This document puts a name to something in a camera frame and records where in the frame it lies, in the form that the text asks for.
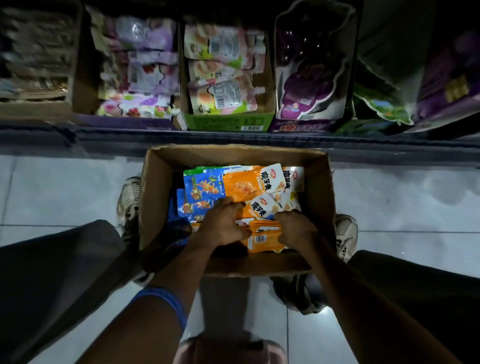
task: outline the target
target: person's left hand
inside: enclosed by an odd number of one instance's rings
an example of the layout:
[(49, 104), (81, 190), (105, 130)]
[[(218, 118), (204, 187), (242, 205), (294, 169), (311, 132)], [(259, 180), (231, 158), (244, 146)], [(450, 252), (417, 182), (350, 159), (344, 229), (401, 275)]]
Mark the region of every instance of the person's left hand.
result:
[(252, 234), (250, 230), (235, 224), (235, 216), (244, 206), (244, 202), (233, 202), (230, 197), (218, 200), (205, 214), (197, 234), (214, 247), (248, 238)]

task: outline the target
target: floor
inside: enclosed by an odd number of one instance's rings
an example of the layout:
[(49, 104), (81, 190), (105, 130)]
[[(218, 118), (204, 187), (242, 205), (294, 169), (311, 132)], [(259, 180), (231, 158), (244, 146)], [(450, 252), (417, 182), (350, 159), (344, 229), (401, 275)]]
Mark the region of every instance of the floor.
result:
[[(480, 277), (479, 170), (333, 167), (337, 211), (357, 219), (360, 249)], [(141, 168), (141, 160), (125, 158), (0, 156), (0, 245), (99, 218), (115, 224), (123, 181)], [(115, 292), (31, 364), (74, 363), (138, 290), (131, 283)], [(223, 295), (209, 299), (217, 292)], [(204, 330), (273, 340), (290, 364), (356, 363), (330, 309), (309, 316), (288, 311), (268, 279), (204, 280), (184, 338)]]

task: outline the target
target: blue bracelet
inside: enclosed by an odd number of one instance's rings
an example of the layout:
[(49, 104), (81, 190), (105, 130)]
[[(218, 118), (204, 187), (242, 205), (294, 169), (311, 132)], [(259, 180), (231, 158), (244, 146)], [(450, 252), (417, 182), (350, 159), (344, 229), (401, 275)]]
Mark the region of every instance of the blue bracelet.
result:
[(137, 298), (144, 296), (155, 296), (161, 298), (170, 306), (172, 306), (172, 308), (175, 310), (175, 313), (177, 314), (177, 318), (180, 322), (182, 332), (185, 331), (185, 328), (187, 327), (188, 317), (187, 315), (185, 315), (185, 311), (183, 310), (181, 302), (172, 292), (161, 287), (145, 287), (132, 298), (130, 303), (135, 301)]

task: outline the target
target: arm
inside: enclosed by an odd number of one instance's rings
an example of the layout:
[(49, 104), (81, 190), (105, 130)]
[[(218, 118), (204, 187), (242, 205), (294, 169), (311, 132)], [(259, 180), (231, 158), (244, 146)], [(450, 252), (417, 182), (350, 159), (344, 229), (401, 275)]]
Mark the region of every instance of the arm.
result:
[(460, 363), (406, 312), (364, 283), (299, 212), (275, 214), (279, 240), (302, 254), (321, 282), (338, 323), (362, 363)]
[[(225, 198), (207, 212), (197, 233), (149, 286), (168, 289), (188, 315), (208, 259), (219, 245), (249, 236), (235, 225), (242, 203)], [(182, 336), (173, 308), (160, 298), (144, 296), (129, 304), (100, 334), (77, 364), (171, 363)]]

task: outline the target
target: beige sneaker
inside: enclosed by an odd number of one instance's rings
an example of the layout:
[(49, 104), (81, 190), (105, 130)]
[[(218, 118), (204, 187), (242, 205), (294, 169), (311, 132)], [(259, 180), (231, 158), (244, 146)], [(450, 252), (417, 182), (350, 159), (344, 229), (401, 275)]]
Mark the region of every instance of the beige sneaker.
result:
[(336, 253), (345, 263), (357, 251), (359, 228), (357, 221), (350, 215), (336, 216)]
[(138, 215), (140, 204), (140, 177), (128, 178), (123, 187), (117, 203), (118, 225), (127, 230), (127, 225)]

